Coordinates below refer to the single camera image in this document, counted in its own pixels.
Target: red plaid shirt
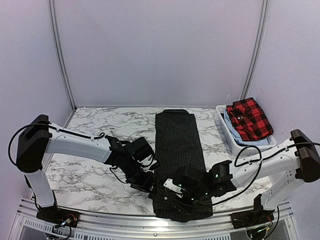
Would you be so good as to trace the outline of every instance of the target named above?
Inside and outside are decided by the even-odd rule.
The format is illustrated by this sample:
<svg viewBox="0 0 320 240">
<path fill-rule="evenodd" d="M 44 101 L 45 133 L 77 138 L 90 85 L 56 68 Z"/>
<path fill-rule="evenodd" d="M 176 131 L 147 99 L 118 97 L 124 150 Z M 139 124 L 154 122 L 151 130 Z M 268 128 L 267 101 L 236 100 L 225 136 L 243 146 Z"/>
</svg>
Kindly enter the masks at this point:
<svg viewBox="0 0 320 240">
<path fill-rule="evenodd" d="M 232 126 L 243 141 L 256 141 L 272 135 L 274 130 L 264 111 L 251 97 L 226 106 Z"/>
</svg>

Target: white marble surface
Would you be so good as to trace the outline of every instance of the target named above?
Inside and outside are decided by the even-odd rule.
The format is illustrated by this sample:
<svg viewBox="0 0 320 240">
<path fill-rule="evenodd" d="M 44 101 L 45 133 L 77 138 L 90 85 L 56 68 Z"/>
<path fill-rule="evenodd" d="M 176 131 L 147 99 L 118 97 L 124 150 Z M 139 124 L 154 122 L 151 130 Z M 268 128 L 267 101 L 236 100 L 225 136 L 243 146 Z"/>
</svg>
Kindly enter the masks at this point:
<svg viewBox="0 0 320 240">
<path fill-rule="evenodd" d="M 76 111 L 68 128 L 93 135 L 105 132 L 120 140 L 133 141 L 138 137 L 145 137 L 154 149 L 155 114 L 164 109 L 166 108 L 81 108 Z M 219 133 L 216 110 L 213 108 L 184 109 L 195 115 L 207 170 L 218 162 L 233 160 L 234 157 L 224 137 Z M 116 170 L 116 173 L 121 179 L 125 179 L 120 170 Z M 148 198 L 147 193 L 132 189 L 129 184 L 122 184 L 109 171 L 109 166 L 94 160 L 54 154 L 46 174 L 60 206 L 105 213 L 154 214 L 152 200 Z M 270 187 L 269 178 L 261 178 L 255 181 L 244 194 L 214 206 L 213 210 L 251 206 L 255 196 Z M 228 198 L 237 191 L 227 193 L 220 198 L 212 198 L 212 202 Z"/>
</svg>

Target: plastic basket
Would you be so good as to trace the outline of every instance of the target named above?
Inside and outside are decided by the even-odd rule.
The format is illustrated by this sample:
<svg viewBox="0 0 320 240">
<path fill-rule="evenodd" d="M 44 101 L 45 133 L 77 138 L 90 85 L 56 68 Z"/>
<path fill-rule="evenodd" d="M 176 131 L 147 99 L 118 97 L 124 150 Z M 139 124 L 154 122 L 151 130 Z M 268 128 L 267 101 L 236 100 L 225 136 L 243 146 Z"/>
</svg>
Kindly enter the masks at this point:
<svg viewBox="0 0 320 240">
<path fill-rule="evenodd" d="M 219 106 L 216 106 L 215 109 L 218 113 L 218 123 L 219 123 L 219 126 L 222 130 L 222 133 L 225 137 L 225 140 L 226 142 L 228 143 L 229 145 L 229 148 L 232 152 L 232 154 L 234 156 L 238 155 L 238 153 L 240 152 L 241 149 L 243 149 L 244 147 L 243 146 L 239 146 L 236 141 L 234 140 L 234 137 L 232 136 L 224 118 L 222 117 L 221 114 L 224 114 L 225 113 L 225 109 L 227 108 L 227 105 L 219 105 Z M 271 135 L 271 136 L 267 136 L 266 137 L 269 145 L 263 145 L 263 146 L 257 146 L 261 152 L 265 151 L 265 150 L 268 150 L 270 148 L 273 148 L 276 146 L 277 142 L 275 140 L 275 138 Z M 248 157 L 248 156 L 252 156 L 252 155 L 255 155 L 255 154 L 258 154 L 258 150 L 253 148 L 253 147 L 250 147 L 250 148 L 247 148 L 246 150 L 244 150 L 242 153 L 241 153 L 241 157 Z"/>
</svg>

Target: folded shirt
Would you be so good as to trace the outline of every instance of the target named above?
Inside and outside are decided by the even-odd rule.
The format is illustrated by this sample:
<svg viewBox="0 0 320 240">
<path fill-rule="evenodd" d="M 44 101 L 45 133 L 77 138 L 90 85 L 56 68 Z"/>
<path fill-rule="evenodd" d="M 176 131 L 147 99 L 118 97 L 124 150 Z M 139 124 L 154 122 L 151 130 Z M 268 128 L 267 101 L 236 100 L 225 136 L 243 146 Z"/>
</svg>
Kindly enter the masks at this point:
<svg viewBox="0 0 320 240">
<path fill-rule="evenodd" d="M 256 141 L 273 134 L 267 116 L 253 97 L 226 106 L 232 126 L 243 141 Z"/>
<path fill-rule="evenodd" d="M 257 140 L 257 141 L 243 141 L 240 134 L 237 132 L 237 130 L 232 126 L 230 117 L 228 115 L 227 109 L 224 110 L 224 121 L 228 127 L 228 129 L 230 130 L 231 135 L 233 136 L 235 142 L 238 145 L 242 145 L 242 146 L 249 146 L 249 145 L 253 145 L 253 146 L 267 146 L 269 145 L 268 140 L 266 138 L 261 139 L 261 140 Z"/>
</svg>

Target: pinstriped fabric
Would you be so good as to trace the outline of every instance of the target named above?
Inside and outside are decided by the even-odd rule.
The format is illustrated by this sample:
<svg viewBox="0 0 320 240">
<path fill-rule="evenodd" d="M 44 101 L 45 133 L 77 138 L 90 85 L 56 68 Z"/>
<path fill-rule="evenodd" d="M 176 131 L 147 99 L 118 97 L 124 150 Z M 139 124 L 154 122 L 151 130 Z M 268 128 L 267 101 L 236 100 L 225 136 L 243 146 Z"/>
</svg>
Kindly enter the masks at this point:
<svg viewBox="0 0 320 240">
<path fill-rule="evenodd" d="M 212 207 L 190 208 L 178 205 L 172 201 L 176 195 L 168 195 L 162 186 L 167 178 L 173 178 L 180 167 L 189 165 L 201 170 L 206 169 L 195 116 L 187 111 L 165 110 L 156 114 L 155 130 L 155 158 L 160 161 L 161 167 L 154 171 L 159 182 L 158 193 L 152 198 L 154 213 L 157 217 L 179 222 L 212 216 Z M 210 205 L 212 202 L 208 200 L 203 204 Z"/>
</svg>

